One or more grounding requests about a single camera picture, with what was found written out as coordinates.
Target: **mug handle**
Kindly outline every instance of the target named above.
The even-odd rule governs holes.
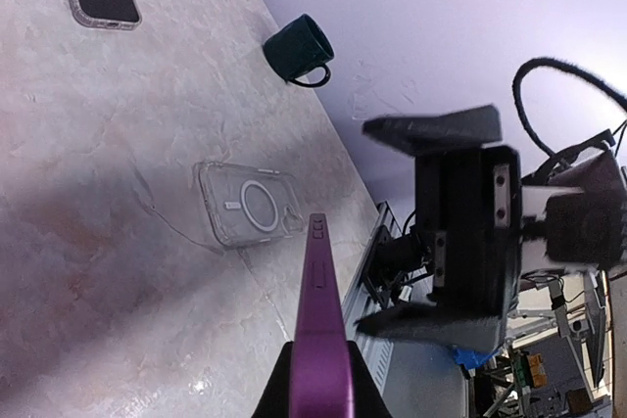
[[[300,87],[305,87],[305,88],[321,87],[322,85],[326,84],[326,82],[328,82],[331,79],[331,69],[326,64],[322,64],[319,67],[324,69],[324,77],[322,78],[322,80],[320,82],[317,82],[317,83],[303,83],[303,82],[299,82],[295,78],[290,78],[290,82],[292,82],[295,85],[298,85]]]

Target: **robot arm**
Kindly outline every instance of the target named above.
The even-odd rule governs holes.
[[[498,145],[501,124],[493,106],[383,117],[365,123],[363,132],[415,162],[415,225],[376,248],[366,276],[378,282],[369,285],[380,291],[424,267],[433,289],[432,303],[384,308],[362,319],[359,332],[491,352],[505,339],[523,273],[610,269],[621,262],[627,191],[609,149],[611,133],[552,156],[555,167],[586,147],[603,149],[547,177],[543,187],[531,187],[523,185],[518,154]]]

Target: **blue object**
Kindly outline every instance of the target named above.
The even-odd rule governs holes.
[[[453,348],[455,363],[459,366],[465,367],[468,371],[476,369],[479,366],[483,366],[496,353],[496,351],[493,351],[485,354],[471,349]]]

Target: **marble countertop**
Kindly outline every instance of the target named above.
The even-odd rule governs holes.
[[[305,237],[225,252],[192,167],[298,181],[340,290],[376,209],[262,0],[136,0],[133,32],[0,0],[0,416],[250,416],[294,330]]]

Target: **clear phone case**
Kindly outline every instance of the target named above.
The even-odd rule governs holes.
[[[303,232],[292,175],[230,163],[199,163],[198,178],[217,240],[236,248]]]
[[[96,19],[90,17],[85,12],[83,12],[80,7],[79,0],[68,0],[70,2],[70,10],[72,11],[72,16],[74,19],[86,26],[88,28],[104,28],[104,29],[120,29],[130,31],[132,29],[136,29],[141,24],[141,13],[137,10],[137,15],[139,20],[137,22],[123,22],[119,20],[106,20],[106,19]]]

